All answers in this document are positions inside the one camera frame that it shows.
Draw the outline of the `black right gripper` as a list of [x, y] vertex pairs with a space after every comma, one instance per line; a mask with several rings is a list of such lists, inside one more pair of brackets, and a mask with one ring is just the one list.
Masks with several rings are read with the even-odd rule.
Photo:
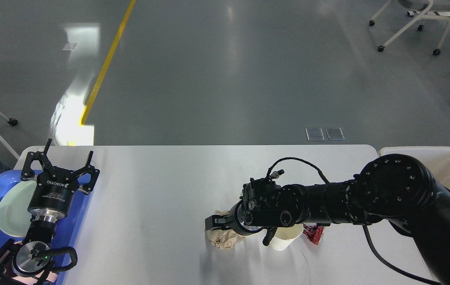
[[[235, 204], [230, 209], [229, 214], [214, 214], [205, 218], [204, 222], [206, 231], [232, 229], [232, 231], [241, 236], [253, 235], [262, 231], [261, 227], [248, 226], [245, 224], [242, 202]], [[277, 232], [277, 227], [265, 227], [265, 229], [266, 233], [262, 244], [265, 247], [268, 247]]]

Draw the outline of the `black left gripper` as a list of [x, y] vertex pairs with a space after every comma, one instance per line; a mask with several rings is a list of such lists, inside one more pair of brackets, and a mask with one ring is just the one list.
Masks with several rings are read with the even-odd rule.
[[[77, 170], [56, 168], [47, 157], [52, 139], [48, 139], [42, 151], [28, 152], [21, 171], [21, 181], [36, 181], [37, 185], [27, 211], [32, 215], [56, 213], [56, 219], [66, 218], [76, 191], [89, 195], [93, 192], [100, 170], [92, 165], [93, 152], [88, 153], [86, 164]], [[42, 173], [35, 174], [34, 161], [42, 167]], [[87, 180], [81, 184], [79, 179]]]

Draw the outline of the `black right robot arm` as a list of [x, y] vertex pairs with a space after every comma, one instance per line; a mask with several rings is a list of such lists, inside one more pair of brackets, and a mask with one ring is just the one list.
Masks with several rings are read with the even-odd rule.
[[[373, 254], [392, 270], [432, 285], [450, 285], [450, 190], [419, 160], [388, 154], [368, 163], [352, 180], [324, 184], [277, 185], [284, 171], [271, 166], [265, 177], [243, 185], [240, 201], [226, 215], [211, 215], [206, 230], [233, 230], [239, 235], [267, 234], [268, 246], [278, 229], [304, 222], [317, 225], [361, 225]], [[388, 263], [374, 247], [368, 226], [390, 222], [401, 235], [413, 238], [437, 281], [410, 274]]]

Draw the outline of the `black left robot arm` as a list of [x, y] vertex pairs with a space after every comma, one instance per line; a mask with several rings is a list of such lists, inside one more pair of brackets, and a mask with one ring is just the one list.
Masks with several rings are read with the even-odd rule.
[[93, 151], [80, 169], [54, 166], [47, 156], [51, 142], [48, 139], [42, 151], [26, 155], [20, 180], [34, 184], [26, 207], [30, 222], [21, 241], [9, 238], [0, 246], [0, 285], [52, 284], [50, 274], [66, 272], [78, 263], [74, 247], [55, 247], [53, 240], [58, 223], [71, 213], [75, 194], [91, 194], [100, 170], [92, 165]]

